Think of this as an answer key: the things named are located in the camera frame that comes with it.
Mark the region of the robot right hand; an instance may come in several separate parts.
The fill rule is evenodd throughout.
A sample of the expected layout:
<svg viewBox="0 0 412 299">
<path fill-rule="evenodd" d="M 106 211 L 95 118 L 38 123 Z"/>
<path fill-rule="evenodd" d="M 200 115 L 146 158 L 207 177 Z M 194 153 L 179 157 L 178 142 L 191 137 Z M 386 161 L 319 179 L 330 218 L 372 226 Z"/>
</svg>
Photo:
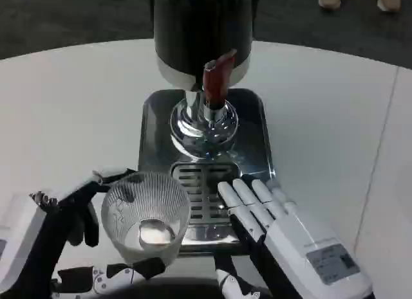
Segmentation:
<svg viewBox="0 0 412 299">
<path fill-rule="evenodd" d="M 277 186 L 218 183 L 232 229 L 274 298 L 374 298 L 370 278 L 331 228 Z"/>
</svg>

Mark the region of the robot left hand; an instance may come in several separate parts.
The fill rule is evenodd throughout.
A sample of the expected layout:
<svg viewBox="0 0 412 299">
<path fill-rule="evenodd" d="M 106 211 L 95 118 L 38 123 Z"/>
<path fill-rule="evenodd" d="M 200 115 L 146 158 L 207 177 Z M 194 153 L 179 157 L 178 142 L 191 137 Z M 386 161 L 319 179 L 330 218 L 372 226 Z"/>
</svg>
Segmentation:
<svg viewBox="0 0 412 299">
<path fill-rule="evenodd" d="M 110 293 L 163 273 L 164 262 L 151 257 L 103 269 L 64 269 L 59 279 L 52 277 L 66 243 L 98 245 L 100 227 L 91 200 L 132 174 L 128 168 L 96 172 L 61 200 L 43 191 L 23 197 L 15 224 L 1 238 L 1 298 L 97 298 L 95 283 L 106 273 L 111 273 Z"/>
</svg>

